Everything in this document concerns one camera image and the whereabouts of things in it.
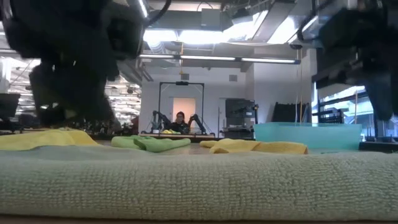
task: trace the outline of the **plastic container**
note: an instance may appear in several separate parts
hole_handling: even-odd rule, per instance
[[[358,151],[361,124],[266,123],[254,125],[257,141],[299,142],[310,153]]]

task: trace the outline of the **microfiber cloth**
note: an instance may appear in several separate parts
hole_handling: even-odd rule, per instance
[[[220,141],[202,141],[200,142],[200,146],[210,148],[210,153],[257,151],[279,154],[308,154],[306,145],[295,142],[259,142],[222,139]]]
[[[113,137],[111,141],[113,147],[142,149],[149,152],[164,152],[189,144],[191,144],[189,139],[156,139],[148,136]]]
[[[398,154],[375,152],[165,156],[106,146],[44,146],[0,151],[0,214],[398,221],[397,170]]]
[[[21,151],[39,146],[99,146],[84,131],[37,131],[0,136],[0,150]]]

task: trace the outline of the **light green cloth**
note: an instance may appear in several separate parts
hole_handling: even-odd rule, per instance
[[[191,144],[189,139],[171,140],[142,136],[113,137],[111,141],[113,147],[141,149],[149,152],[164,152],[189,144]]]

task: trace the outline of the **metal frame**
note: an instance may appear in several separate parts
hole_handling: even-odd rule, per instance
[[[160,112],[160,97],[162,96],[162,85],[163,84],[174,84],[178,85],[180,82],[160,82],[159,83],[159,100],[158,100],[158,106],[157,106],[157,111]],[[184,82],[185,84],[188,83],[188,85],[201,85],[202,87],[202,92],[201,92],[201,122],[203,124],[203,111],[205,108],[205,84],[204,83],[189,83],[189,82]]]

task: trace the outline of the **yellow cloth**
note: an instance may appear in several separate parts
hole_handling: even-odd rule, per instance
[[[220,141],[202,141],[200,142],[200,146],[210,148],[211,153],[257,151],[280,154],[308,154],[306,145],[295,142],[259,142],[222,139]]]
[[[22,151],[39,146],[99,146],[84,131],[37,131],[0,136],[0,150]]]

